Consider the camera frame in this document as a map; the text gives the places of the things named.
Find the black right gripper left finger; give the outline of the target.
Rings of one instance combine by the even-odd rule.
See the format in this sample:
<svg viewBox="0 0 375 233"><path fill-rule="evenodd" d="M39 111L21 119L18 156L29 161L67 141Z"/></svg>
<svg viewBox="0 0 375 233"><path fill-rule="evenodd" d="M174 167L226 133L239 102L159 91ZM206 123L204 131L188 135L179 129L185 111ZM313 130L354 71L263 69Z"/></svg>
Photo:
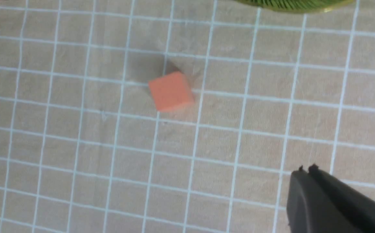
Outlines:
<svg viewBox="0 0 375 233"><path fill-rule="evenodd" d="M292 233L362 233L338 211L303 166L291 174L286 212Z"/></svg>

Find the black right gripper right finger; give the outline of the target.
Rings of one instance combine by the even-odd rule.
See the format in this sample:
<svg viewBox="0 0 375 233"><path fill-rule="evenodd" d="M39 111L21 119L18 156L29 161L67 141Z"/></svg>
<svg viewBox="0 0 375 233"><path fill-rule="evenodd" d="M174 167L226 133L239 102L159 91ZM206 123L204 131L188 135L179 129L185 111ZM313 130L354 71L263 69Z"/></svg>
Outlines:
<svg viewBox="0 0 375 233"><path fill-rule="evenodd" d="M308 174L325 192L338 211L363 233L375 233L375 201L353 189L316 164Z"/></svg>

